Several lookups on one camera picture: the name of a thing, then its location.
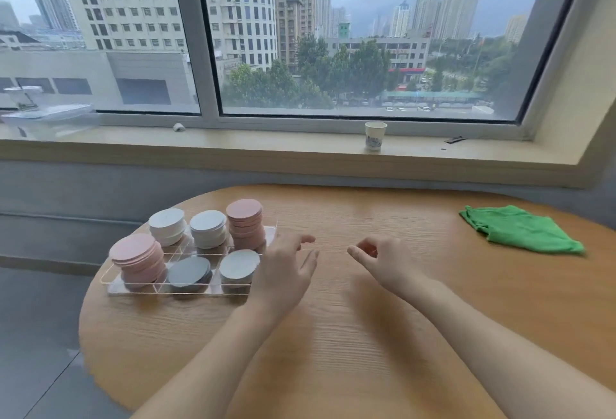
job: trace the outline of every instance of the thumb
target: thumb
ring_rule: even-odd
[[[312,250],[308,254],[308,257],[304,260],[302,267],[299,269],[299,273],[307,276],[309,279],[314,275],[314,270],[317,269],[317,259],[319,258],[319,251]]]
[[[352,245],[347,249],[349,255],[357,260],[361,265],[363,265],[366,270],[370,273],[374,271],[374,267],[376,266],[376,259],[366,254],[363,250],[361,250],[358,246]]]

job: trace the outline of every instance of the left hand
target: left hand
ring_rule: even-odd
[[[304,261],[297,261],[297,251],[306,242],[315,242],[315,237],[306,234],[276,237],[254,271],[246,306],[257,307],[278,322],[299,304],[319,257],[319,251],[312,250]]]

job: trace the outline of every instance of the forearm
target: forearm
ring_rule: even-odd
[[[173,379],[150,398],[133,419],[219,419],[224,417],[252,357],[277,320],[246,304]]]
[[[441,332],[509,419],[613,417],[616,394],[426,280],[405,299]]]

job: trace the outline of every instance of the baseboard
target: baseboard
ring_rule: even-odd
[[[8,255],[0,255],[0,267],[81,276],[94,276],[100,269],[100,265],[93,263],[60,262]]]

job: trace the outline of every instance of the printed design on cup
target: printed design on cup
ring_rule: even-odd
[[[382,139],[366,136],[366,147],[377,148],[383,144]]]

